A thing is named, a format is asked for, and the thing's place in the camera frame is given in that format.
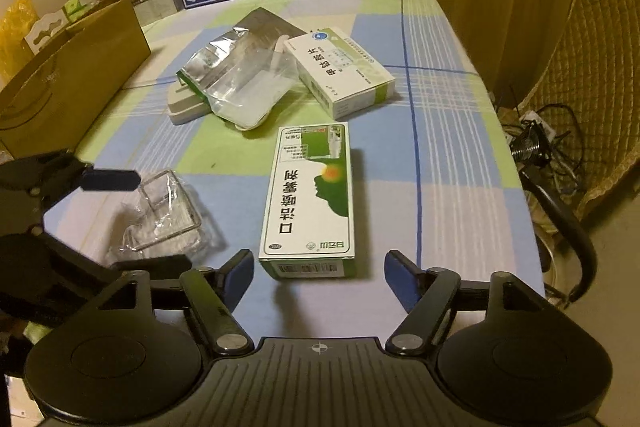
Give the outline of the clear bag with metal hook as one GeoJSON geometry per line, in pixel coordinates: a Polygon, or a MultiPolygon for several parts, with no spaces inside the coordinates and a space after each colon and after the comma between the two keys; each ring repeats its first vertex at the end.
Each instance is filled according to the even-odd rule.
{"type": "Polygon", "coordinates": [[[124,198],[112,220],[104,261],[114,265],[185,255],[192,265],[202,265],[226,247],[195,188],[166,169],[144,178],[124,198]]]}

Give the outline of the green white spray box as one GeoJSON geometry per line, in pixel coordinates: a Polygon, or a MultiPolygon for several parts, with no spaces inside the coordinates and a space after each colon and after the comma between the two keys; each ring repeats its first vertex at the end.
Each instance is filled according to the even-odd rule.
{"type": "Polygon", "coordinates": [[[342,279],[356,272],[348,124],[278,131],[259,262],[275,279],[342,279]]]}

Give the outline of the clear plastic tray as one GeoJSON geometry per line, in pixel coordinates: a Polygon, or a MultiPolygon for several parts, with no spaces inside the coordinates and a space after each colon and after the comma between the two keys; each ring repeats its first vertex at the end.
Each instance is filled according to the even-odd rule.
{"type": "Polygon", "coordinates": [[[289,35],[278,38],[273,49],[245,54],[205,89],[212,112],[240,131],[259,127],[271,109],[298,80],[295,58],[285,51],[289,35]]]}

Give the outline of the silver foil pouch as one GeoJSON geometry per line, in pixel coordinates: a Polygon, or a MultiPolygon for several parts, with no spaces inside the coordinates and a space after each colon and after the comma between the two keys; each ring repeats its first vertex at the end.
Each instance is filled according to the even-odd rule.
{"type": "Polygon", "coordinates": [[[264,8],[251,10],[242,20],[221,36],[208,40],[177,72],[178,80],[188,87],[195,98],[215,113],[214,88],[224,75],[242,62],[255,58],[271,62],[277,43],[299,37],[303,29],[264,8]]]}

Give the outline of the white green capsule box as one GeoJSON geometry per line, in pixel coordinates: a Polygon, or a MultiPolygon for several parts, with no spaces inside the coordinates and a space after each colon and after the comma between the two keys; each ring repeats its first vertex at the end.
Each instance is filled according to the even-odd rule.
{"type": "Polygon", "coordinates": [[[284,44],[298,75],[333,119],[382,104],[395,95],[395,77],[338,28],[308,32],[284,44]]]}

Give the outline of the brown cardboard box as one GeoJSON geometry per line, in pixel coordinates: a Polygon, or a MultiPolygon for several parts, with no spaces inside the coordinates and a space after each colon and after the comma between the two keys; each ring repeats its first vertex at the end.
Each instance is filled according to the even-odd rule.
{"type": "Polygon", "coordinates": [[[1,91],[1,150],[75,150],[150,54],[130,0],[62,30],[1,91]]]}

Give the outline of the white charger block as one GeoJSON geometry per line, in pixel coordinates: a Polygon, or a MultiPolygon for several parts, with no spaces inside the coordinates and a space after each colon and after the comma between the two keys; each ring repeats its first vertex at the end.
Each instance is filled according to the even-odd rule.
{"type": "Polygon", "coordinates": [[[169,119],[175,126],[206,116],[210,107],[182,80],[171,83],[167,92],[169,119]]]}

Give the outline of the white cutout cardboard box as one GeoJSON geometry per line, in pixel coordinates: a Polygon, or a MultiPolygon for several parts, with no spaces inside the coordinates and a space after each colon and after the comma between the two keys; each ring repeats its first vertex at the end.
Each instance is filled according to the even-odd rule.
{"type": "Polygon", "coordinates": [[[58,10],[41,17],[33,25],[24,40],[33,54],[38,54],[49,41],[70,23],[65,12],[58,10]]]}

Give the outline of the green tissue packs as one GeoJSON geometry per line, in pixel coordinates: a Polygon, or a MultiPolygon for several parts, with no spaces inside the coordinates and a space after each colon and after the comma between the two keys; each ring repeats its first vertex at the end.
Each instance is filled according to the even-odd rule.
{"type": "Polygon", "coordinates": [[[75,23],[87,15],[103,0],[68,0],[63,5],[63,11],[70,23],[75,23]]]}

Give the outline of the yellow plastic bag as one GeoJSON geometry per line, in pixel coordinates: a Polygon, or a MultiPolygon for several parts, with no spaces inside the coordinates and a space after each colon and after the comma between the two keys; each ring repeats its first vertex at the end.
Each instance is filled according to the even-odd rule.
{"type": "Polygon", "coordinates": [[[2,86],[6,86],[34,56],[25,37],[37,20],[39,20],[39,16],[32,0],[14,0],[1,17],[0,72],[2,86]]]}

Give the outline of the checked tablecloth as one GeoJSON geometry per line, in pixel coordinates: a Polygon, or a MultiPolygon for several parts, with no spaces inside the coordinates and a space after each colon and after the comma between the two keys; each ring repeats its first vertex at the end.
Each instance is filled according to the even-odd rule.
{"type": "Polygon", "coordinates": [[[355,276],[277,281],[257,270],[235,310],[252,337],[387,337],[404,317],[384,280],[392,249],[465,280],[509,271],[542,288],[509,147],[436,0],[233,0],[161,20],[145,31],[149,60],[86,134],[78,156],[103,168],[175,171],[213,225],[206,265],[222,265],[242,248],[257,251],[277,130],[326,121],[326,112],[296,88],[247,133],[213,115],[176,126],[167,113],[177,70],[256,8],[306,31],[340,28],[394,75],[395,94],[348,121],[355,276]]]}

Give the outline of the quilted brown chair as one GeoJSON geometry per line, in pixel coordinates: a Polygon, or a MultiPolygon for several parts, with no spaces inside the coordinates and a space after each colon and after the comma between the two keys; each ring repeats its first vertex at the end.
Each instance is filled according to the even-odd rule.
{"type": "Polygon", "coordinates": [[[585,192],[578,218],[600,204],[639,165],[639,0],[574,0],[552,57],[521,109],[548,106],[544,117],[582,158],[585,192]]]}

